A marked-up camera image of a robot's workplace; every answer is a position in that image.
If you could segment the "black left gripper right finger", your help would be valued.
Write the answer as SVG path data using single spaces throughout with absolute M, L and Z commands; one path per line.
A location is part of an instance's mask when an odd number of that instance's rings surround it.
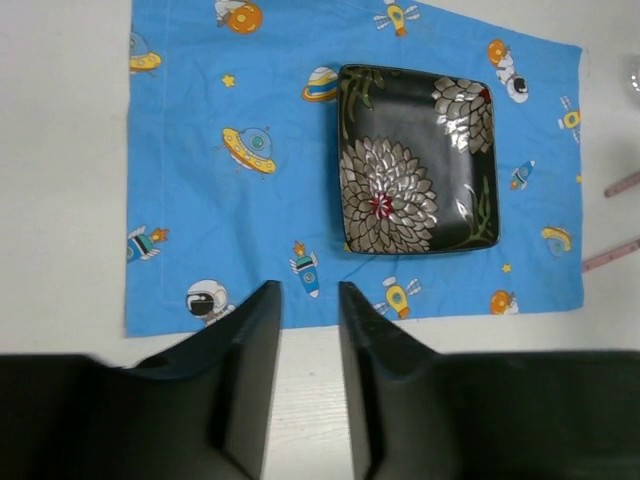
M 635 479 L 639 354 L 444 354 L 339 285 L 358 479 Z

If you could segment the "black floral square plate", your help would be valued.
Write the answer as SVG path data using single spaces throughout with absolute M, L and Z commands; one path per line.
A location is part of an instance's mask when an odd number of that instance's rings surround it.
M 493 95 L 478 80 L 364 64 L 338 73 L 345 243 L 359 254 L 488 249 L 500 239 Z

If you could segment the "pink handled fork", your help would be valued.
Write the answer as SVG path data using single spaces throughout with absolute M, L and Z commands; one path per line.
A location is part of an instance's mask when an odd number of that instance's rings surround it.
M 582 272 L 586 273 L 591 270 L 600 268 L 615 260 L 621 259 L 639 250 L 639 240 L 633 240 L 618 245 L 607 251 L 594 255 L 582 262 Z

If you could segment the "blue space print placemat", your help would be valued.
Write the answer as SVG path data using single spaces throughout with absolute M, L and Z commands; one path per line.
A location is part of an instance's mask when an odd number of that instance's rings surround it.
M 578 47 L 414 1 L 136 1 L 126 330 L 188 332 L 267 280 L 287 328 L 338 321 L 355 284 L 392 320 L 584 302 Z M 478 80 L 493 95 L 500 239 L 417 255 L 345 243 L 338 73 Z

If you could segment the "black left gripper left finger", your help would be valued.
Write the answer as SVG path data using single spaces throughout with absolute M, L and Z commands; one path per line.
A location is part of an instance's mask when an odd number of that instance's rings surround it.
M 268 281 L 132 368 L 81 354 L 1 359 L 5 479 L 257 479 L 282 310 Z

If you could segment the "pink handled table knife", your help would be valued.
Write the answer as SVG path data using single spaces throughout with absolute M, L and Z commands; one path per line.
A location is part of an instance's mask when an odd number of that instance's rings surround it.
M 606 198 L 612 198 L 640 184 L 640 172 L 636 171 L 623 179 L 620 179 L 604 190 Z

